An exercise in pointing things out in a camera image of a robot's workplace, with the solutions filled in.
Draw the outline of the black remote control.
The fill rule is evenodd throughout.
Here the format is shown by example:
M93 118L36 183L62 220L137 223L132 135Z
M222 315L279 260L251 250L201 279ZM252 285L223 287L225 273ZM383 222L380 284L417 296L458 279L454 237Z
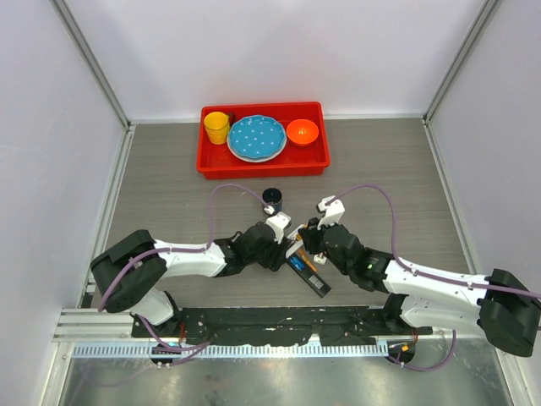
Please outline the black remote control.
M297 257L303 264L304 270L298 272L292 265L291 258ZM304 263L303 259L297 255L293 254L290 258L287 259L287 264L293 269L293 271L321 298L324 298L331 290L331 287L326 283L318 273L312 272Z

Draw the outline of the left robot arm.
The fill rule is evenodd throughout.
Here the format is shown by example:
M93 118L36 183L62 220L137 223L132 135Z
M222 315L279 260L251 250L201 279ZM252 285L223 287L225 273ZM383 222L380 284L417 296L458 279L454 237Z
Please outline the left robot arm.
M136 337L148 337L148 327L159 337L171 337L182 316L172 296L156 288L160 280L231 277L253 264L274 272L290 245L282 229L266 222L208 244L170 244L153 239L145 229L137 230L90 263L101 294L98 310L129 312Z

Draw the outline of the slim white remote control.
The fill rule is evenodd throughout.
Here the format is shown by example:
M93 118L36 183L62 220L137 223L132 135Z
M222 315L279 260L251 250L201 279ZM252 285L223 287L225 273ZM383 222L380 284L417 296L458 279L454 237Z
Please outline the slim white remote control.
M314 262L318 265L324 266L327 262L327 258L323 253L313 255Z

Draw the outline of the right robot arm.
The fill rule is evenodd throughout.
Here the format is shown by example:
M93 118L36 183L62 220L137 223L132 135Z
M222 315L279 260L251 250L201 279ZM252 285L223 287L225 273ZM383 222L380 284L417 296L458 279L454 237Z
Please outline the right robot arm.
M420 266L362 245L341 224L320 225L315 218L298 232L309 253L324 255L359 288L387 294L381 321L388 332L442 327L483 335L508 354L532 356L540 296L511 272L473 275Z

